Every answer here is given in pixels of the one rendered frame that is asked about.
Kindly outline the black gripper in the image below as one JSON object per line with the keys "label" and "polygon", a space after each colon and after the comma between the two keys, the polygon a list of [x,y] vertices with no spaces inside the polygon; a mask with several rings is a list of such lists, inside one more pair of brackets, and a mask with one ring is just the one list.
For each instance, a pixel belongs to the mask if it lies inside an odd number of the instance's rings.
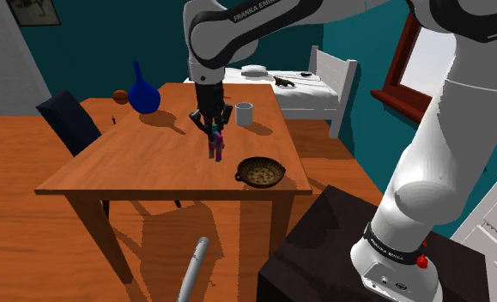
{"label": "black gripper", "polygon": [[228,124],[233,107],[224,102],[224,89],[222,82],[216,84],[195,84],[197,95],[197,108],[189,114],[191,121],[204,133],[209,133],[209,123],[205,118],[215,119],[217,131],[222,132]]}

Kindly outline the white cup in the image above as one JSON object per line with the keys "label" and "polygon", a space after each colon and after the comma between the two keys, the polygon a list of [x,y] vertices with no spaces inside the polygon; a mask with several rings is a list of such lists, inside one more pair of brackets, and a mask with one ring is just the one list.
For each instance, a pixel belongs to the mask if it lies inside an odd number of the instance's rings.
{"label": "white cup", "polygon": [[253,122],[253,104],[238,103],[235,105],[235,122],[239,126],[248,126]]}

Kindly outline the wooden table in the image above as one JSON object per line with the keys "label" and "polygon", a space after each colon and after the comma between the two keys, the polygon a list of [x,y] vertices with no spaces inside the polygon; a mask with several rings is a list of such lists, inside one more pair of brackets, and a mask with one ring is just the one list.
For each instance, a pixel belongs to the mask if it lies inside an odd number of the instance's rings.
{"label": "wooden table", "polygon": [[[227,84],[226,101],[251,103],[253,123],[234,121],[223,130],[221,161],[208,157],[208,140],[190,120],[196,108],[191,83],[166,83],[154,114],[130,112],[40,184],[38,195],[65,196],[118,278],[129,284],[130,267],[101,206],[102,201],[269,201],[269,250],[284,240],[295,196],[312,194],[271,85]],[[234,178],[252,156],[281,163],[284,178],[254,189]]]}

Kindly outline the blue round vase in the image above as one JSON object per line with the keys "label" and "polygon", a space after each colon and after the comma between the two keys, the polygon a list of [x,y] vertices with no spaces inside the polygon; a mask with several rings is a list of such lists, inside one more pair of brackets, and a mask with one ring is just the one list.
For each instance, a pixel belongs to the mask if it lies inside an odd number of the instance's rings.
{"label": "blue round vase", "polygon": [[150,114],[158,110],[161,103],[159,91],[148,84],[142,76],[140,65],[133,62],[136,81],[128,92],[128,101],[132,108],[141,114]]}

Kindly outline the brown woven basket bowl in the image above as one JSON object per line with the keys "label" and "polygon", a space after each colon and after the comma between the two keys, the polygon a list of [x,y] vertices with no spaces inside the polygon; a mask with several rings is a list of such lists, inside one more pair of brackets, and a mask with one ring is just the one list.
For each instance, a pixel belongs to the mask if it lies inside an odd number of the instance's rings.
{"label": "brown woven basket bowl", "polygon": [[253,188],[266,189],[278,184],[285,173],[286,168],[278,161],[257,156],[242,160],[234,178]]}

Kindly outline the white bed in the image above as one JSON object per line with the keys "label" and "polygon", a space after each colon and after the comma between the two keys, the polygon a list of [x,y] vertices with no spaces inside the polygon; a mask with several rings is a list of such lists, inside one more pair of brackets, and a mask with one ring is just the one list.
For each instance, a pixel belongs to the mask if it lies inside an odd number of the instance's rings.
{"label": "white bed", "polygon": [[294,120],[329,120],[329,137],[339,135],[358,62],[343,61],[314,45],[307,71],[269,70],[246,76],[243,69],[227,68],[225,83],[270,84],[283,117]]}

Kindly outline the dark blue chair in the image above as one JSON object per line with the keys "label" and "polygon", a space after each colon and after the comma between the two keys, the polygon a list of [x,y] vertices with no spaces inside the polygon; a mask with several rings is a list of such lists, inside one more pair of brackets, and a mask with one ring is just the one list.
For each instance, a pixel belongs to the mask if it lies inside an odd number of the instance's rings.
{"label": "dark blue chair", "polygon": [[36,109],[74,157],[101,136],[88,112],[68,90],[59,90]]}

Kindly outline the grey metal rod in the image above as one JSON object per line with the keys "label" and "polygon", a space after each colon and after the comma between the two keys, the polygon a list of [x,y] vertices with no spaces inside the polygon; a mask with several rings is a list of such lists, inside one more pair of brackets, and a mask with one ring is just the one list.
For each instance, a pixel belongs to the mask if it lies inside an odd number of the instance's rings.
{"label": "grey metal rod", "polygon": [[191,292],[196,283],[200,268],[202,266],[203,259],[205,258],[208,246],[209,246],[209,239],[206,237],[201,237],[197,241],[196,248],[192,254],[190,263],[185,273],[185,277],[179,289],[179,294],[176,299],[176,302],[189,301]]}

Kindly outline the dark robot stand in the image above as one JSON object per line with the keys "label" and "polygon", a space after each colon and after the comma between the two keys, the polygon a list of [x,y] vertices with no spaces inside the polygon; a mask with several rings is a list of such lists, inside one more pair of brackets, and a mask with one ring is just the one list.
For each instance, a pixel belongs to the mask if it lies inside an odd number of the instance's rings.
{"label": "dark robot stand", "polygon": [[[376,209],[327,186],[259,270],[257,302],[389,302],[364,288],[350,260]],[[429,233],[427,257],[443,302],[490,302],[482,253]]]}

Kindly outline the red framed window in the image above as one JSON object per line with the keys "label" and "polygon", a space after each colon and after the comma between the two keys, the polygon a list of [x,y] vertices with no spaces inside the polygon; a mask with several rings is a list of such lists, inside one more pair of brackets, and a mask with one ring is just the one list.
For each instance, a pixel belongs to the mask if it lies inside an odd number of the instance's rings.
{"label": "red framed window", "polygon": [[422,28],[409,15],[385,83],[371,95],[409,120],[420,123],[450,65],[454,48],[453,36]]}

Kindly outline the dark framed wall picture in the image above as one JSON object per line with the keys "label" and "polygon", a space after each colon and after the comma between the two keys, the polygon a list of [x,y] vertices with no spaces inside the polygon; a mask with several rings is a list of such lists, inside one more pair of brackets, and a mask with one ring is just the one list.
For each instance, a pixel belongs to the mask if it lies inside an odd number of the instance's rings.
{"label": "dark framed wall picture", "polygon": [[6,0],[20,27],[60,26],[52,0]]}

